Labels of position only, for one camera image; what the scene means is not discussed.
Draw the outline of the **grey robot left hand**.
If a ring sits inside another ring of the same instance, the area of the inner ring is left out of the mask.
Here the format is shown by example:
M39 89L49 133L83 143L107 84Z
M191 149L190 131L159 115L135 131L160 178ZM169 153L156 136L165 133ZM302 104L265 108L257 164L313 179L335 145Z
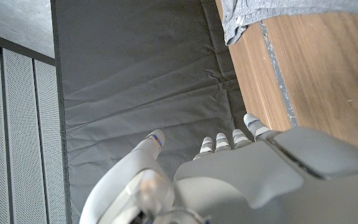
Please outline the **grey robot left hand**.
M219 133L173 179L151 132L94 186L81 223L358 223L358 147L310 128L268 128L244 116L233 143Z

